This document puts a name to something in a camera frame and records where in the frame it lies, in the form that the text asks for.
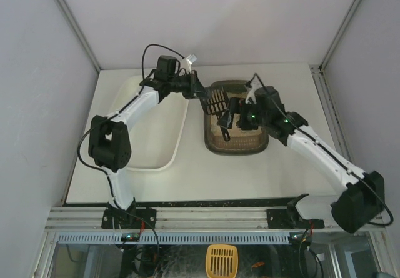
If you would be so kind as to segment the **black litter scoop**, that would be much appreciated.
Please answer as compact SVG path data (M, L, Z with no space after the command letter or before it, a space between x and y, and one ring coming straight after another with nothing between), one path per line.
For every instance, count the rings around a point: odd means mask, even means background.
M223 88L216 87L209 87L207 93L207 99L202 101L203 111L205 115L216 116L220 120L228 106L228 95Z

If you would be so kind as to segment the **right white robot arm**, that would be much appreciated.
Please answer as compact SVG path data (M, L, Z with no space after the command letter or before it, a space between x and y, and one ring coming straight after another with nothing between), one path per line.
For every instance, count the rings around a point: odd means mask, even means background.
M377 171L366 172L327 145L296 112L284 109L272 86L250 87L246 98L232 97L222 106L219 126L256 130L261 127L282 145L307 159L326 177L334 196L301 194L287 205L293 221L324 219L331 216L348 233L354 233L385 208L385 185Z

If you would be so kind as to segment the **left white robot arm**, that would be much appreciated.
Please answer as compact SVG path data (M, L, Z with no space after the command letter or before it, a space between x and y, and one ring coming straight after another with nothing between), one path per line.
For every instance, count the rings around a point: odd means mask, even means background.
M130 129L171 93L182 94L185 99L207 96L197 71L193 69L196 60L194 54L181 60L173 56L160 56L156 67L142 79L128 103L108 116L92 118L88 154L106 175L111 193L109 202L113 207L128 210L134 202L134 194L126 177L126 168L132 155Z

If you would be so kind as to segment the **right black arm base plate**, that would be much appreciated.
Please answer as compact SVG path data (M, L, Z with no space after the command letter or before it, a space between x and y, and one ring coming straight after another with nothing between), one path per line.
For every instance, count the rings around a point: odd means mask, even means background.
M325 228L322 219L303 219L297 210L288 209L268 209L266 211L268 227L270 229L305 229L305 228Z

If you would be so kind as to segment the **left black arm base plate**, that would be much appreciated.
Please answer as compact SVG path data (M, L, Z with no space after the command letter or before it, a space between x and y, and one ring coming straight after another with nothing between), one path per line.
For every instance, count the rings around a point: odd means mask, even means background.
M152 208L139 208L128 212L125 210L107 207L102 215L102 229L150 229L154 227L157 211Z

